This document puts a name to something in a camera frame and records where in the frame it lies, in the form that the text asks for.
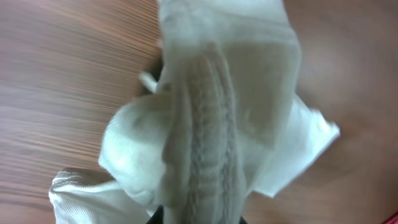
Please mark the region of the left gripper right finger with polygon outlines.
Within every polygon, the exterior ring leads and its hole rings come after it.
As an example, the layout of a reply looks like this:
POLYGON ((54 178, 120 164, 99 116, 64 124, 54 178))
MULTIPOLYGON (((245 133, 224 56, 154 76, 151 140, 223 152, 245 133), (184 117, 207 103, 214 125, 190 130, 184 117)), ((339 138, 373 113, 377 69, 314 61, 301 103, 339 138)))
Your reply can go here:
POLYGON ((239 224, 248 224, 248 223, 243 217, 241 217, 240 221, 239 221, 239 224))

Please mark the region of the white printed t-shirt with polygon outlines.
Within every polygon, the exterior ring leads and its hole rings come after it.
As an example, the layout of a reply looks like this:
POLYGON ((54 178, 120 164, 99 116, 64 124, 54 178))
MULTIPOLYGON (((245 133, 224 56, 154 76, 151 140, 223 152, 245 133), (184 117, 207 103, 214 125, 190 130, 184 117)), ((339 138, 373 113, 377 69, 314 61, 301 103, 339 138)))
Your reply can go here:
POLYGON ((301 48, 284 3, 159 2, 162 69, 103 135, 102 171, 65 169, 49 190, 57 223, 239 223, 339 136, 295 89, 301 48))

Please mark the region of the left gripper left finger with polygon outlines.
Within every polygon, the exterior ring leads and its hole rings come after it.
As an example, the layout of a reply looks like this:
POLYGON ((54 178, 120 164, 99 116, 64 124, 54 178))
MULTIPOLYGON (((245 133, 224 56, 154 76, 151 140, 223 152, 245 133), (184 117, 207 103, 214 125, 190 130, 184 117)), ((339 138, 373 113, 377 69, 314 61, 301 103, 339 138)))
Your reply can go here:
POLYGON ((163 224, 164 223, 164 208, 159 206, 153 216, 147 221, 146 224, 163 224))

